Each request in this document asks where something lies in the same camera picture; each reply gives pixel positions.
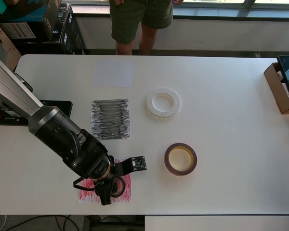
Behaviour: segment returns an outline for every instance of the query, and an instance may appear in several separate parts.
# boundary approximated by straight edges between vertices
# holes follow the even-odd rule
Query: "masking tape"
[[[175,169],[171,164],[170,164],[170,161],[169,161],[169,155],[171,153],[171,151],[175,150],[175,149],[183,149],[185,150],[191,157],[191,164],[190,164],[190,167],[188,168],[188,170],[185,170],[185,171],[180,171],[180,170],[177,170]],[[164,159],[164,163],[165,163],[165,166],[166,166],[166,169],[172,173],[173,175],[176,175],[176,176],[186,176],[187,174],[190,174],[192,171],[194,171],[194,169],[196,168],[196,165],[197,165],[197,156],[196,156],[196,153],[195,151],[190,147],[188,146],[187,144],[185,143],[175,143],[173,145],[171,145],[166,153],[165,153],[165,159]]]
[[[165,94],[172,99],[172,107],[167,111],[161,111],[154,105],[154,98],[159,94]],[[146,105],[149,111],[160,118],[168,118],[175,115],[181,106],[180,98],[177,93],[168,88],[159,88],[151,91],[147,97]]]

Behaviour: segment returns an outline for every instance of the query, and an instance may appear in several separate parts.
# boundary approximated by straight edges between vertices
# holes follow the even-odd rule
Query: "white tape roll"
[[[179,96],[173,90],[158,88],[149,93],[146,105],[153,115],[167,118],[179,111],[181,102]]]

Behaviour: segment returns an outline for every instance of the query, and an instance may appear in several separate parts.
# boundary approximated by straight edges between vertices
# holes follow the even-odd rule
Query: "person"
[[[117,55],[131,55],[137,28],[141,22],[139,54],[149,55],[158,29],[172,22],[172,5],[183,0],[109,0],[111,37],[117,42]]]

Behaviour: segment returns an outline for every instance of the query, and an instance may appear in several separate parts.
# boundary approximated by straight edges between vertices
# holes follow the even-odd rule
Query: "brown tape roll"
[[[183,149],[184,151],[186,151],[190,157],[191,157],[191,164],[189,166],[189,168],[187,170],[184,170],[184,171],[181,171],[181,170],[177,170],[175,169],[171,164],[170,164],[170,161],[169,161],[169,156],[170,156],[170,153],[175,150],[175,149]],[[176,176],[186,176],[187,174],[191,173],[192,171],[194,171],[194,169],[196,168],[196,165],[197,165],[197,156],[196,156],[196,153],[195,151],[190,147],[188,146],[187,144],[185,143],[175,143],[173,145],[171,145],[166,153],[165,153],[165,159],[164,159],[164,163],[165,163],[165,166],[166,166],[166,169],[172,173],[173,175],[176,175]]]

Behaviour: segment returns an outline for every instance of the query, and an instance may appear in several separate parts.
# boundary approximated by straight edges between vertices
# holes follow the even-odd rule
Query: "sheet of paper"
[[[98,140],[130,138],[129,99],[92,101],[90,133]]]
[[[115,159],[115,163],[122,162],[126,160],[126,158],[120,158],[120,159]],[[129,202],[131,201],[131,175],[125,175],[121,177],[124,182],[125,182],[125,190],[124,193],[117,198],[111,197],[111,202]],[[93,188],[94,187],[94,182],[91,179],[85,179],[82,182],[79,183],[80,186],[82,187],[87,187],[87,188]],[[118,184],[118,189],[122,189],[122,185]],[[84,190],[79,190],[79,195],[78,195],[78,203],[79,204],[84,204],[84,203],[92,203],[92,202],[101,202],[101,199],[94,191],[84,191]]]
[[[123,87],[132,86],[134,62],[125,60],[98,60],[91,85],[95,87]]]

